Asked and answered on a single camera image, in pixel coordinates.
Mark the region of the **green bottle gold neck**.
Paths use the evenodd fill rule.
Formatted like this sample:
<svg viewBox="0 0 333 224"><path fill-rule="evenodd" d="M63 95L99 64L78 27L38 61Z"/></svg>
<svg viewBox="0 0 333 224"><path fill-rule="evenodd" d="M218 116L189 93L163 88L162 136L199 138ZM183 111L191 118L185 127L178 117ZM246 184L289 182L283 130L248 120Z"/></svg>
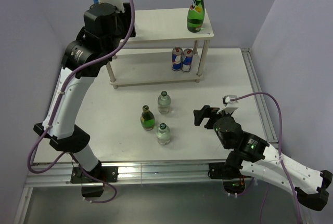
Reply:
<svg viewBox="0 0 333 224"><path fill-rule="evenodd" d="M144 130L153 130L155 127L155 117L148 105L143 106L140 122Z"/></svg>

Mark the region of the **green glass bottle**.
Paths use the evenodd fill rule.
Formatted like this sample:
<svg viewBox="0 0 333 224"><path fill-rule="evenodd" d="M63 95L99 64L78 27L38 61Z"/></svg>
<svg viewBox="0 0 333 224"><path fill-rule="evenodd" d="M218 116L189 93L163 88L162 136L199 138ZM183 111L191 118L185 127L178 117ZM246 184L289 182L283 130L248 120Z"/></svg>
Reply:
<svg viewBox="0 0 333 224"><path fill-rule="evenodd" d="M187 14L187 29L197 33L201 30L205 16L204 0L193 0Z"/></svg>

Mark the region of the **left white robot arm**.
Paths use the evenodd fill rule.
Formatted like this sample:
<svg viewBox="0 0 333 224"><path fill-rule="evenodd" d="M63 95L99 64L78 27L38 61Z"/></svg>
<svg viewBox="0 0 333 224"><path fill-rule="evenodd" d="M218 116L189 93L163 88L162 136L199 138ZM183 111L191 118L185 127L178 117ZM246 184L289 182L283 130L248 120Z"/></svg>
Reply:
<svg viewBox="0 0 333 224"><path fill-rule="evenodd" d="M83 170L83 177L95 182L103 177L101 161L89 146L90 136L75 124L83 99L100 69L135 37L135 12L130 3L124 11L109 3L93 4L84 13L84 26L65 49L59 84L46 119L34 126L41 139L62 155L69 153Z"/></svg>

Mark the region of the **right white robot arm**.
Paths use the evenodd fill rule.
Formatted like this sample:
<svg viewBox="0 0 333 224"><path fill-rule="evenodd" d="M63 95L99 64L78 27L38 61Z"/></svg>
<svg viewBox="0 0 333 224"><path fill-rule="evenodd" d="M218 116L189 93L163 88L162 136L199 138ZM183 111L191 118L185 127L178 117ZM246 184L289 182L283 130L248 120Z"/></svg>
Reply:
<svg viewBox="0 0 333 224"><path fill-rule="evenodd" d="M328 202L327 188L332 182L332 173L313 170L279 154L266 140L244 131L232 116L235 110L235 107L220 109L209 105L194 110L194 125L199 126L207 118L205 129L213 130L223 148L229 150L226 161L209 164L208 176L211 179L257 178L295 194L303 206L322 211Z"/></svg>

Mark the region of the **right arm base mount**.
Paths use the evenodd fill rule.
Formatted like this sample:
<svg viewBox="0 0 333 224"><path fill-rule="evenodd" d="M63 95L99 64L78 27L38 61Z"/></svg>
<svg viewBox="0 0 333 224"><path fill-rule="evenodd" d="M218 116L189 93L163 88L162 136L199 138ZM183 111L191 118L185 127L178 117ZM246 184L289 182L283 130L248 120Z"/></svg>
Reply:
<svg viewBox="0 0 333 224"><path fill-rule="evenodd" d="M226 166L224 162L209 163L208 177L221 180L227 194L244 194L254 179L242 175L238 170Z"/></svg>

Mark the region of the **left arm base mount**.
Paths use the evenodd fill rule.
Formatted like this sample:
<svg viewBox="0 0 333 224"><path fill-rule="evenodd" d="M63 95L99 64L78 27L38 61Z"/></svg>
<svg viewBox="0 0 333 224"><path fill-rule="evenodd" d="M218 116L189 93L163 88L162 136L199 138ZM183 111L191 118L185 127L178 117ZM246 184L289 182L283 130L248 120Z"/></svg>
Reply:
<svg viewBox="0 0 333 224"><path fill-rule="evenodd" d="M95 179L101 180L101 186L88 186L89 183L98 183ZM70 183L81 186L82 196L85 198L97 198L102 196L106 183L117 182L117 166L100 166L92 172L87 172L79 167L73 167Z"/></svg>

